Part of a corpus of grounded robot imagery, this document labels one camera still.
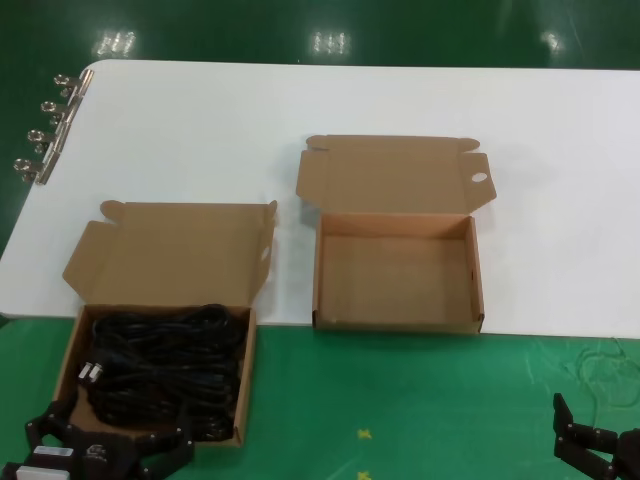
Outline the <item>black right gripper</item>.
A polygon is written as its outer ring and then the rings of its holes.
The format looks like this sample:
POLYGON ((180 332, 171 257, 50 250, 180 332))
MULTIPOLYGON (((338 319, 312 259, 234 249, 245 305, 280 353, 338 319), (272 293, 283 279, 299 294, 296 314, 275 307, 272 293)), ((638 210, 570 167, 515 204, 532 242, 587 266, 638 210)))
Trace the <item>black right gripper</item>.
POLYGON ((553 396, 554 455, 585 475, 615 475, 616 479, 639 480, 640 431, 616 432, 575 423, 560 393, 553 396), (597 455, 612 455, 612 460, 597 455))

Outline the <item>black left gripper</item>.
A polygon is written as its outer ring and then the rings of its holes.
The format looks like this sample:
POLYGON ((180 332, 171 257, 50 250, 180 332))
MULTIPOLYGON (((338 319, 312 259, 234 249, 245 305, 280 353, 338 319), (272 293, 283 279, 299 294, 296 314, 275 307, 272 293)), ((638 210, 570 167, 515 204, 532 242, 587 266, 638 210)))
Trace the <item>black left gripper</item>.
POLYGON ((47 435, 71 447, 79 479, 167 479, 194 458, 192 423, 184 403, 174 428, 140 436, 85 432, 70 422, 77 394, 52 401, 46 411, 25 425, 31 449, 43 446, 47 435))

